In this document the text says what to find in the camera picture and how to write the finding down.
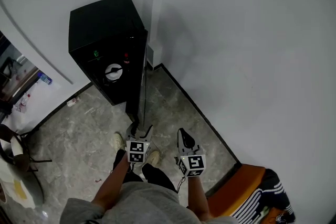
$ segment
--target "black speaker cabinet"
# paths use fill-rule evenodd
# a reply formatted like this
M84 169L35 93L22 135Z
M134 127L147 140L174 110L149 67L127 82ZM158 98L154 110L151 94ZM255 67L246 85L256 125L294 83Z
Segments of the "black speaker cabinet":
M112 105L126 102L133 121L144 117L147 35L132 0L101 0L70 13L70 55Z

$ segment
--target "white sneaker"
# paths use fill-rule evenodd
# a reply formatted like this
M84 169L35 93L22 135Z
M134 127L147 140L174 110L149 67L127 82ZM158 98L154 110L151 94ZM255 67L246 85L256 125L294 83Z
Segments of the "white sneaker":
M113 134L113 146L116 152L118 150L125 150L124 140L122 139L121 135L118 133Z
M153 151L148 157L147 160L145 162L152 165L153 167L156 167L156 165L158 164L160 160L160 152L159 151Z

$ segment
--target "gray shirt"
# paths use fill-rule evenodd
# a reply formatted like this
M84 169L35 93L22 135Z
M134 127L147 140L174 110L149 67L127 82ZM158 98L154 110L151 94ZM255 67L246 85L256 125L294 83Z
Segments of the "gray shirt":
M86 221L99 224L201 223L193 212L179 204L177 193L143 182L123 184L117 204L105 214L98 205L80 199L68 199L60 224L80 224ZM238 221L233 217L220 217L206 223L236 224Z

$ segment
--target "person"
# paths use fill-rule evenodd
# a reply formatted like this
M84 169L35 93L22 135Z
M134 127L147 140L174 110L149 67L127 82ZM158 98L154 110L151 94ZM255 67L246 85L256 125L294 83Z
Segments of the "person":
M211 219L198 176L188 178L188 208L183 207L173 183L155 167L160 159L158 151L152 152L142 167L148 181L145 183L130 169L124 142L118 133L113 135L113 144L117 151L113 171L93 201L69 198L60 224L238 223L233 217Z

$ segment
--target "chair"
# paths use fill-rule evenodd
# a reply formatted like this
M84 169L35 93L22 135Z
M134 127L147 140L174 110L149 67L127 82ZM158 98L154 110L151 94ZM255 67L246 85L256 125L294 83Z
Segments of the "chair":
M0 156L8 163L15 165L22 172L37 172L37 169L31 169L31 163L47 163L52 160L47 159L37 161L30 155L29 148L25 142L25 137L31 132L18 135L4 124L0 124L0 140L11 144L11 150L4 150L0 143Z

